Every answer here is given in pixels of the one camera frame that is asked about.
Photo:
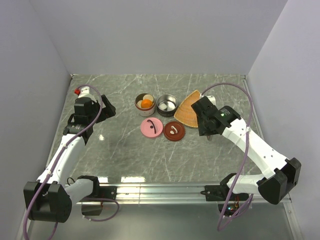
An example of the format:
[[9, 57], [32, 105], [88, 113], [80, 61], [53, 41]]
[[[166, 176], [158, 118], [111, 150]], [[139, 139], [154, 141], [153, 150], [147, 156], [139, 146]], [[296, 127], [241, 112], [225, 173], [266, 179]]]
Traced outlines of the metal tongs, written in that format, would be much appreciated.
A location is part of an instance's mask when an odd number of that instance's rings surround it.
[[207, 138], [208, 141], [212, 141], [213, 140], [213, 135], [207, 135], [206, 138]]

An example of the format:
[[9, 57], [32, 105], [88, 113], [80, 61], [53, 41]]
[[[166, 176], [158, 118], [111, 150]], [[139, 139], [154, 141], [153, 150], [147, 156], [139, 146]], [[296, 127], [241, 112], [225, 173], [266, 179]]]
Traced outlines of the white sushi roll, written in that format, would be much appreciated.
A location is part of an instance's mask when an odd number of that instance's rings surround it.
[[161, 103], [158, 107], [162, 111], [167, 111], [168, 110], [168, 105], [167, 105], [166, 102]]

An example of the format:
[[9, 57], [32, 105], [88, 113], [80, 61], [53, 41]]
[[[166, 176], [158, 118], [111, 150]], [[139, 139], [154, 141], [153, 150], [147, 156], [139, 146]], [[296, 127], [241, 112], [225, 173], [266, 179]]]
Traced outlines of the beige bun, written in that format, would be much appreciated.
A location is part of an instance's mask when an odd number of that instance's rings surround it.
[[150, 101], [154, 101], [154, 97], [151, 94], [145, 94], [142, 98], [143, 100], [150, 100]]
[[141, 108], [141, 107], [142, 107], [142, 100], [139, 100], [136, 104], [137, 104], [137, 106], [138, 106], [139, 108]]

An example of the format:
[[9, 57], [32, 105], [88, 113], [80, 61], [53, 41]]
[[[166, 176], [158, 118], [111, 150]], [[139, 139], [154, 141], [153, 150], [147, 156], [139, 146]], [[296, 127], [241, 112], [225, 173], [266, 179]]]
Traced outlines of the orange round bun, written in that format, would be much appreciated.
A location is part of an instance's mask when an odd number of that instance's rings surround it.
[[140, 107], [143, 108], [143, 109], [147, 109], [147, 108], [150, 108], [152, 107], [153, 105], [153, 101], [150, 100], [150, 99], [143, 99], [141, 101], [141, 104], [140, 104]]

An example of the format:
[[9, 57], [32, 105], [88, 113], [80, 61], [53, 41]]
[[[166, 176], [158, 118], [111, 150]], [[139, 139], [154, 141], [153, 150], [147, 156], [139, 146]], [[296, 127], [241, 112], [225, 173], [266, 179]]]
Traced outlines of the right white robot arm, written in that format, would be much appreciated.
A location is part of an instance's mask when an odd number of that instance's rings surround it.
[[221, 135], [247, 153], [260, 169], [258, 175], [235, 173], [225, 177], [210, 194], [218, 201], [231, 200], [236, 196], [247, 200], [257, 194], [267, 202], [277, 205], [298, 183], [301, 163], [294, 157], [288, 159], [277, 152], [251, 130], [241, 116], [230, 106], [218, 109], [209, 97], [202, 97], [192, 104], [197, 117], [200, 136]]

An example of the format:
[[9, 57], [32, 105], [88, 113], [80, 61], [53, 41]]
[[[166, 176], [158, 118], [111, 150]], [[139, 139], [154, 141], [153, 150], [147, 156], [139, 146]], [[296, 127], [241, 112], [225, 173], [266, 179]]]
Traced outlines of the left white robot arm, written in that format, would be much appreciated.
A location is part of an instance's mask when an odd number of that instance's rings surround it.
[[76, 160], [93, 133], [95, 123], [115, 116], [116, 108], [105, 95], [98, 101], [85, 94], [74, 102], [74, 113], [63, 129], [58, 150], [45, 171], [23, 189], [27, 217], [33, 221], [64, 223], [73, 205], [87, 198], [96, 201], [101, 195], [98, 177], [82, 175], [71, 186], [65, 186]]

